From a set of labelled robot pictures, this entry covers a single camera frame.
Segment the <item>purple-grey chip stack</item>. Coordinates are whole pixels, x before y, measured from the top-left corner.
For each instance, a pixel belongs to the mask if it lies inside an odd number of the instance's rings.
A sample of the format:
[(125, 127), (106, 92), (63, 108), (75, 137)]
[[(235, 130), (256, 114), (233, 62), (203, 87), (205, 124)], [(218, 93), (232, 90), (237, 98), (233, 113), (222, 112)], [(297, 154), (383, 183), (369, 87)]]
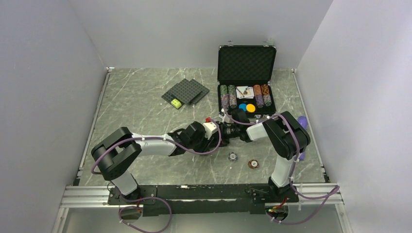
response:
[(233, 95), (229, 96), (229, 107), (231, 109), (237, 108), (237, 98), (236, 98), (236, 96), (233, 96)]

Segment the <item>grey chip stack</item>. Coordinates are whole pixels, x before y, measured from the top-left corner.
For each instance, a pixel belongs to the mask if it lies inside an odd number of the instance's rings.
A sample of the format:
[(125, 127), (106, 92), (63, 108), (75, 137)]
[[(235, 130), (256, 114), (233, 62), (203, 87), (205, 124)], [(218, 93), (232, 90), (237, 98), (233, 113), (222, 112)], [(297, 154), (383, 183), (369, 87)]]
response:
[(228, 110), (229, 108), (229, 95), (228, 94), (221, 96), (221, 108)]

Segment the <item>dark green chip stack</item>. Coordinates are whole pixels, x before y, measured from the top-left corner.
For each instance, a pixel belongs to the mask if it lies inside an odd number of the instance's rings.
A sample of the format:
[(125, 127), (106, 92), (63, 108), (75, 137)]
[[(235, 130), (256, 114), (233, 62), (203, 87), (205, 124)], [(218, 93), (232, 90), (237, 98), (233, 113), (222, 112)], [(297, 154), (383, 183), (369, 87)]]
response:
[(234, 85), (229, 85), (227, 90), (230, 98), (236, 99), (236, 87)]

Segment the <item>purple chip stack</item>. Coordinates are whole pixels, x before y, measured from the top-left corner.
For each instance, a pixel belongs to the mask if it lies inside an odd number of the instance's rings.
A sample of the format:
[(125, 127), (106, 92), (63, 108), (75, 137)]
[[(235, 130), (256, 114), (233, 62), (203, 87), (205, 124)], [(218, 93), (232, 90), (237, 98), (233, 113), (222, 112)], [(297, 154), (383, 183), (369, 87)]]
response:
[(264, 99), (262, 95), (255, 95), (256, 99), (256, 106), (258, 108), (263, 108), (264, 107)]

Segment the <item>small chip stack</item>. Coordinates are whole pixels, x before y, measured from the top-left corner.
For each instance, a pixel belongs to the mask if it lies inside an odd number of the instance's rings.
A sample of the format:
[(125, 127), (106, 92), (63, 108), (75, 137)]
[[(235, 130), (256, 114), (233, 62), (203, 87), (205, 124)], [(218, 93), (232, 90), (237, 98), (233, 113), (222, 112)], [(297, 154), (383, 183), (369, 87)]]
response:
[(265, 105), (266, 107), (269, 107), (269, 106), (272, 105), (272, 99), (271, 99), (271, 96), (270, 96), (270, 95), (264, 95), (264, 96), (263, 96), (263, 100), (264, 100), (264, 105)]

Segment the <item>red chip stack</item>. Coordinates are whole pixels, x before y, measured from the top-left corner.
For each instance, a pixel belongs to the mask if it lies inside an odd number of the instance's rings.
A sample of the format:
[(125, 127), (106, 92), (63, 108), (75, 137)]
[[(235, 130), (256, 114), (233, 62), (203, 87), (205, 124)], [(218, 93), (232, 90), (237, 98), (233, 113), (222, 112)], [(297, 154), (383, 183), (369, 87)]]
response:
[(254, 94), (255, 96), (261, 96), (262, 95), (262, 91), (261, 91), (261, 87), (260, 85), (256, 84), (253, 86), (253, 90), (254, 90)]

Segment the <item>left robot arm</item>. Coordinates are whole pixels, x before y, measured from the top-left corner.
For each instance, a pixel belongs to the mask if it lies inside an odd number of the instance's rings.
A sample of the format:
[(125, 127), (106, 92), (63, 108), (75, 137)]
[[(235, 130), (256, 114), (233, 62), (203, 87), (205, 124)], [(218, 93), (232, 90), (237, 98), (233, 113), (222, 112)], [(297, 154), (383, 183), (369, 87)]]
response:
[(138, 156), (176, 156), (185, 152), (208, 155), (220, 146), (221, 140), (220, 126), (214, 121), (195, 121), (163, 135), (142, 135), (120, 127), (91, 150), (95, 160), (91, 172), (113, 183), (120, 197), (132, 204), (139, 199), (140, 191), (128, 169)]

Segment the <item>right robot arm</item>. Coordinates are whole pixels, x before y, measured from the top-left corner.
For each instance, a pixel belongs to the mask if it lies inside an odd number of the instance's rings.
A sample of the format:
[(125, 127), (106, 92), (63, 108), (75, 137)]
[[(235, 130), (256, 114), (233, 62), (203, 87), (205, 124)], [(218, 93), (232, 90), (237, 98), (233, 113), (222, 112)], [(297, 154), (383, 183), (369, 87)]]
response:
[(223, 140), (240, 138), (249, 143), (268, 138), (277, 153), (275, 168), (269, 178), (268, 196), (273, 201), (281, 201), (292, 188), (293, 173), (299, 156), (311, 143), (307, 130), (290, 112), (269, 116), (260, 122), (250, 122), (242, 110), (235, 110), (229, 120), (219, 125)]

